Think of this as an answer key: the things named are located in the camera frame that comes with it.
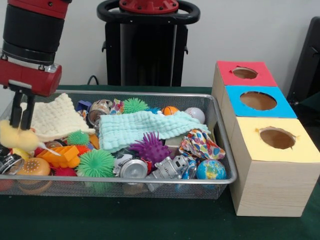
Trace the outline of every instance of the shape sorter box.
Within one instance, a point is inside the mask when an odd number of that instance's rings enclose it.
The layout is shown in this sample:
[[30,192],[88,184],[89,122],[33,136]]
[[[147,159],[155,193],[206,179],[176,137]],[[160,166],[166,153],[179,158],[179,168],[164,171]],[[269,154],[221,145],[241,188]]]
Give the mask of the shape sorter box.
[[264,62],[217,61],[211,95],[221,107],[225,86],[277,87]]
[[225,86],[221,115],[229,141],[236,117],[297,118],[276,86]]
[[320,153],[300,121],[237,117],[230,145],[236,214],[300,217],[320,174]]

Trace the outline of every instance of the metal basket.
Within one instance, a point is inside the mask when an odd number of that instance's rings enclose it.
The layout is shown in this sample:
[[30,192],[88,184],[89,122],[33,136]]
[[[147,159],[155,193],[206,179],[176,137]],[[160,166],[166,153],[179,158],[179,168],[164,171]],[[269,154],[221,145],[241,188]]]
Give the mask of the metal basket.
[[[95,102],[100,99],[125,100],[140,98],[151,108],[174,105],[180,110],[189,107],[200,108],[205,114],[207,124],[218,145],[224,148],[226,155],[223,163],[227,179],[133,179],[118,177],[62,177],[62,176],[26,176],[1,175],[0,195],[40,195],[74,197],[139,197],[139,198],[175,198],[175,199],[218,199],[227,184],[237,178],[237,170],[227,138],[217,100],[207,94],[178,93],[141,93],[110,91],[57,91],[51,97],[36,97],[36,102],[51,102],[60,93],[67,93],[76,106],[80,100]],[[1,119],[8,119],[11,105],[7,107]],[[159,184],[157,190],[150,192],[147,184]]]

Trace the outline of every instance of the silver toy robot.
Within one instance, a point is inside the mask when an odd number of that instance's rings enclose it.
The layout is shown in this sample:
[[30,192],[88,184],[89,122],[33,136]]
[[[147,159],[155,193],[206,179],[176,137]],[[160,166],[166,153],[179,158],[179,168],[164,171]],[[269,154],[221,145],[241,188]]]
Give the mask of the silver toy robot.
[[[154,170],[147,179],[181,179],[184,170],[188,167],[188,159],[183,156],[176,156],[171,159],[167,156],[162,162],[157,162],[154,166],[157,170]],[[160,186],[161,183],[148,183],[149,191],[153,192]]]

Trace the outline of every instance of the blue globe ball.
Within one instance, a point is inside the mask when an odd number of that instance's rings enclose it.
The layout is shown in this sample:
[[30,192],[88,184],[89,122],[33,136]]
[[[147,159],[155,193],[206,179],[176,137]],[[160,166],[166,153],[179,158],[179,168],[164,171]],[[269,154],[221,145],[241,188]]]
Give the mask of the blue globe ball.
[[218,160],[209,159],[201,162],[196,169],[198,179],[227,179],[225,166]]

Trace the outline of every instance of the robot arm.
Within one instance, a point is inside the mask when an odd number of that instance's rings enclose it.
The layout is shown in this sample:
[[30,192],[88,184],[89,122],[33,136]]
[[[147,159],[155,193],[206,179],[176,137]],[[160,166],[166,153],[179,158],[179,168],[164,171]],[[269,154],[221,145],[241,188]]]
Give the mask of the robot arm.
[[[54,93],[62,68],[54,64],[72,0],[8,0],[0,49],[0,84],[15,91],[10,125],[30,129],[35,95]],[[22,113],[22,96],[27,109]]]

